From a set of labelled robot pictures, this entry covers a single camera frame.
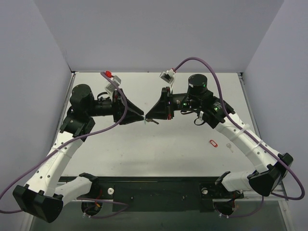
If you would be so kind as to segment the silver key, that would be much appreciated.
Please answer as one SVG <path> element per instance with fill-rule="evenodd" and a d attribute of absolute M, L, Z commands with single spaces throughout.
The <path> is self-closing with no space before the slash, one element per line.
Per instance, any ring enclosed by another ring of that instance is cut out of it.
<path fill-rule="evenodd" d="M 230 143 L 226 144 L 226 147 L 230 149 L 230 151 L 233 153 L 232 145 Z"/>
<path fill-rule="evenodd" d="M 153 120 L 153 119 L 149 119 L 149 118 L 146 118 L 146 119 L 145 119 L 145 122 L 146 122 L 146 123 L 155 123 L 156 125 L 159 125 L 159 122 L 157 122 L 157 121 L 155 121 L 155 120 Z"/>

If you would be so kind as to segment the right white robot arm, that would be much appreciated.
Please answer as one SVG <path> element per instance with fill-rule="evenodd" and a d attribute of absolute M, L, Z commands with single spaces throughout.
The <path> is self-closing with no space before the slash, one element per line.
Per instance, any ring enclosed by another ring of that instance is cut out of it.
<path fill-rule="evenodd" d="M 288 153 L 281 154 L 265 144 L 229 104 L 221 103 L 208 90 L 205 75 L 191 75 L 186 93 L 174 94 L 170 87 L 162 88 L 158 102 L 145 117 L 171 120 L 175 111 L 196 113 L 202 124 L 207 123 L 227 137 L 253 164 L 254 172 L 227 171 L 216 180 L 215 191 L 221 197 L 240 190 L 253 190 L 262 196 L 269 196 L 287 174 L 284 166 L 290 166 L 293 162 Z"/>

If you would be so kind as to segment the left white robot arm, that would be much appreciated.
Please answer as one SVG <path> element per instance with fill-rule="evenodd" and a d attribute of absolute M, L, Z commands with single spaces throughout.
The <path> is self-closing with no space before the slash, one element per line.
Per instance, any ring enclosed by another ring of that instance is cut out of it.
<path fill-rule="evenodd" d="M 63 207 L 84 196 L 99 199 L 103 191 L 98 178 L 81 173 L 66 186 L 57 183 L 78 148 L 95 125 L 95 116 L 113 116 L 114 122 L 126 125 L 142 121 L 144 112 L 123 93 L 114 90 L 106 99 L 95 99 L 90 86 L 79 84 L 72 89 L 71 106 L 60 127 L 55 144 L 36 173 L 24 186 L 17 185 L 13 196 L 21 210 L 47 223 L 55 221 Z"/>

